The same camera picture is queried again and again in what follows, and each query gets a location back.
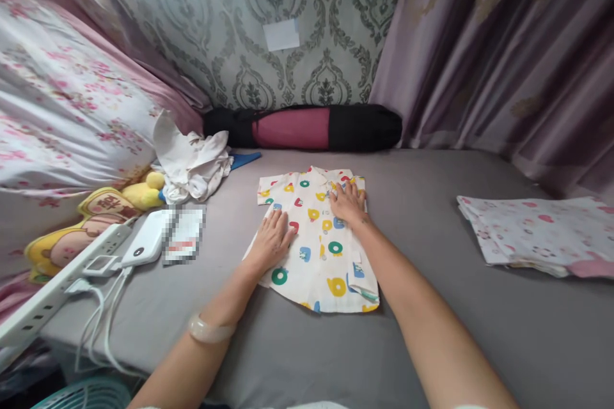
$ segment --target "purple curtain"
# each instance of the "purple curtain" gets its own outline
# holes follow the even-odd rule
[[[509,158],[614,201],[614,0],[399,0],[369,102],[401,147]]]

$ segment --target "cable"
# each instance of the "cable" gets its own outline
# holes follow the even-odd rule
[[[124,368],[113,356],[113,353],[111,353],[111,324],[113,322],[113,315],[115,314],[115,309],[117,308],[117,302],[119,301],[121,295],[122,295],[122,290],[125,287],[125,283],[128,280],[128,277],[130,276],[130,274],[132,273],[133,270],[133,266],[128,266],[126,268],[124,268],[122,270],[122,273],[120,275],[120,277],[122,278],[122,281],[120,282],[120,287],[117,289],[117,292],[115,293],[115,296],[113,297],[113,302],[111,302],[111,308],[109,310],[109,317],[107,319],[107,323],[105,324],[105,332],[104,332],[104,354],[106,355],[107,359],[112,363],[113,367],[115,369],[117,369],[119,372],[127,374],[127,375],[131,375],[131,376],[137,376],[137,377],[142,377],[142,374],[140,373],[136,373],[133,371],[129,371],[128,369]]]
[[[94,313],[91,314],[90,318],[88,319],[88,321],[85,323],[85,326],[83,327],[83,331],[81,332],[81,338],[79,339],[79,345],[77,347],[77,353],[76,353],[76,357],[75,357],[75,372],[76,373],[81,373],[81,372],[88,372],[88,371],[93,371],[95,369],[98,369],[97,367],[91,367],[89,369],[80,369],[80,363],[81,363],[81,350],[84,346],[84,342],[85,342],[85,336],[87,334],[88,331],[88,327],[91,324],[91,322],[94,320],[94,318],[96,317],[96,315],[98,315],[98,318],[96,320],[96,324],[94,326],[94,329],[91,333],[90,336],[90,347],[88,350],[88,357],[90,358],[90,361],[92,361],[94,364],[98,365],[99,367],[107,367],[108,364],[103,363],[101,361],[99,361],[98,359],[96,359],[92,353],[92,347],[93,347],[93,342],[95,340],[95,336],[96,336],[96,332],[98,329],[98,326],[100,325],[100,320],[104,315],[104,303],[106,302],[106,300],[109,298],[109,296],[111,295],[111,293],[113,292],[113,290],[115,289],[115,286],[117,285],[117,282],[120,280],[120,276],[118,276],[115,281],[113,282],[113,284],[111,285],[111,288],[109,289],[109,291],[107,291],[107,293],[104,295],[104,297],[102,297],[102,292],[100,289],[92,286],[91,284],[82,284],[82,286],[85,286],[85,291],[90,291],[90,292],[94,292],[94,294],[96,294],[96,297],[98,298],[98,307],[94,310]]]
[[[122,225],[131,226],[133,223],[137,221],[137,219],[139,219],[139,216],[131,217],[130,219],[126,220]]]

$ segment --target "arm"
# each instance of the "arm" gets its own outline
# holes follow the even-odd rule
[[[288,252],[294,230],[288,215],[275,211],[264,219],[248,256],[239,264],[200,318],[210,326],[235,325],[263,274]],[[224,360],[230,339],[205,344],[184,333],[156,367],[128,409],[154,406],[161,409],[199,407]]]
[[[337,184],[333,213],[361,242],[433,409],[480,405],[517,409],[471,334],[416,267],[379,231],[365,209],[365,192]]]

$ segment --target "wall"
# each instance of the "wall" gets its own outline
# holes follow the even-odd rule
[[[397,0],[119,0],[215,106],[365,104]],[[269,52],[262,24],[297,18]]]

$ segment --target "black and pink bag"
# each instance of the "black and pink bag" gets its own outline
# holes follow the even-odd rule
[[[366,152],[394,147],[402,120],[381,105],[293,105],[278,111],[213,109],[205,134],[229,131],[234,148]]]

